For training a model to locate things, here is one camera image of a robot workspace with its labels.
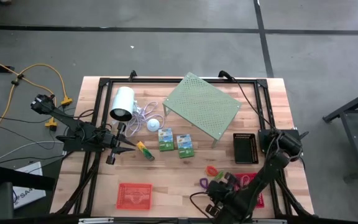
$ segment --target red plastic basket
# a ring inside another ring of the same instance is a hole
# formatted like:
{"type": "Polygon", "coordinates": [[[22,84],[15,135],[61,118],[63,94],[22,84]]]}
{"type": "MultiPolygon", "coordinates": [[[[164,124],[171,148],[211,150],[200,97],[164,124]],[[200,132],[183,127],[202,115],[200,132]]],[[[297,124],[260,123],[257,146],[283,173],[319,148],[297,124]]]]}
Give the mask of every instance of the red plastic basket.
{"type": "Polygon", "coordinates": [[[151,184],[119,184],[117,209],[150,210],[152,190],[151,184]]]}

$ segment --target small green box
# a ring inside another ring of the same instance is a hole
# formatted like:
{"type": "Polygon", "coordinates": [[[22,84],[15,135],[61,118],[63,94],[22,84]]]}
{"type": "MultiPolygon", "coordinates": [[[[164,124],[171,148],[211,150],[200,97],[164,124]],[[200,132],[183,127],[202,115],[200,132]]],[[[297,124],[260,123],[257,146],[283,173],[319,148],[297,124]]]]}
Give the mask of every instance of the small green box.
{"type": "Polygon", "coordinates": [[[160,151],[171,151],[173,150],[173,134],[172,129],[164,128],[158,130],[158,143],[160,151]]]}
{"type": "Polygon", "coordinates": [[[194,156],[193,144],[189,134],[177,136],[178,151],[180,158],[187,158],[194,156]]]}

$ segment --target white ball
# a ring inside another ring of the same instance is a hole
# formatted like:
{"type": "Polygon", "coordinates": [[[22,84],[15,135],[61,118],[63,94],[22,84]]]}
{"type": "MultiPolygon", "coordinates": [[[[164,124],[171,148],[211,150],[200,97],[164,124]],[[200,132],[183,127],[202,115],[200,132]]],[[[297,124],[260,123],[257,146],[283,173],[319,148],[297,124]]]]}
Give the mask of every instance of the white ball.
{"type": "Polygon", "coordinates": [[[150,119],[147,122],[147,129],[149,131],[157,131],[158,129],[160,129],[160,122],[157,119],[150,119]]]}

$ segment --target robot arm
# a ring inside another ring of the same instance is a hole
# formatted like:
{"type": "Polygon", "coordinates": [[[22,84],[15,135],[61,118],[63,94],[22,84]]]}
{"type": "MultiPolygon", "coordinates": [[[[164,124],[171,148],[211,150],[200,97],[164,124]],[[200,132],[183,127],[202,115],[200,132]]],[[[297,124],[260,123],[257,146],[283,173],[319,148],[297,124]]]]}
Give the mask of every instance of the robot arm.
{"type": "MultiPolygon", "coordinates": [[[[233,224],[250,219],[257,205],[258,195],[272,180],[277,179],[280,169],[285,168],[300,155],[301,143],[290,135],[274,129],[271,138],[272,142],[276,142],[277,149],[267,155],[263,168],[248,185],[235,191],[234,187],[239,183],[230,173],[225,175],[227,182],[212,181],[209,184],[206,193],[214,205],[208,205],[206,212],[214,217],[215,224],[233,224]]],[[[296,201],[285,184],[279,181],[278,184],[283,193],[288,195],[299,216],[311,216],[296,201]]]]}
{"type": "Polygon", "coordinates": [[[39,114],[49,114],[68,126],[69,130],[66,136],[57,136],[58,140],[65,143],[64,150],[96,152],[102,151],[104,148],[111,148],[111,154],[106,161],[108,164],[114,164],[115,154],[135,150],[119,146],[120,142],[135,146],[121,134],[126,128],[124,123],[119,123],[118,132],[113,135],[106,128],[97,128],[91,123],[84,122],[80,118],[75,119],[59,110],[53,103],[53,97],[53,95],[49,97],[38,94],[31,103],[31,109],[39,114]]]}

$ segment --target gray concrete floor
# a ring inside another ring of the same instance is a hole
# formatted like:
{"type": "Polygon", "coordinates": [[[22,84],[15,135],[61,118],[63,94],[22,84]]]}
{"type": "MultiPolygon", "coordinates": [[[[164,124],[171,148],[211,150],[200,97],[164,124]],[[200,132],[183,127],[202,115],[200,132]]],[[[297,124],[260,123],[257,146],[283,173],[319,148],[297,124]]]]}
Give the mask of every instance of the gray concrete floor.
{"type": "MultiPolygon", "coordinates": [[[[358,0],[260,0],[260,5],[267,29],[358,30],[358,0]]],[[[257,28],[252,0],[21,0],[0,6],[0,23],[257,28]]],[[[358,160],[342,124],[325,124],[321,119],[358,95],[358,36],[268,35],[267,42],[274,75],[285,80],[294,122],[299,130],[310,131],[303,141],[304,158],[316,214],[358,220],[358,182],[345,184],[342,180],[358,170],[358,160]]],[[[226,70],[237,77],[266,77],[258,34],[0,31],[0,61],[17,71],[33,63],[53,65],[75,100],[86,75],[128,75],[136,70],[143,76],[186,72],[216,76],[226,70]]],[[[28,76],[49,86],[58,97],[62,95],[58,77],[46,68],[35,68],[28,76]]],[[[0,115],[13,78],[0,74],[0,115]]],[[[29,108],[39,92],[21,84],[7,117],[43,119],[29,108]]],[[[36,141],[51,139],[42,124],[3,121],[1,125],[36,141]]],[[[0,129],[0,154],[27,143],[0,129]]],[[[61,153],[61,144],[58,146],[52,151],[29,147],[9,158],[54,156],[61,153]]],[[[6,166],[20,167],[27,162],[6,166]]],[[[56,177],[58,170],[59,164],[54,164],[44,172],[56,177]]],[[[46,212],[49,200],[23,208],[17,215],[46,212]]]]}

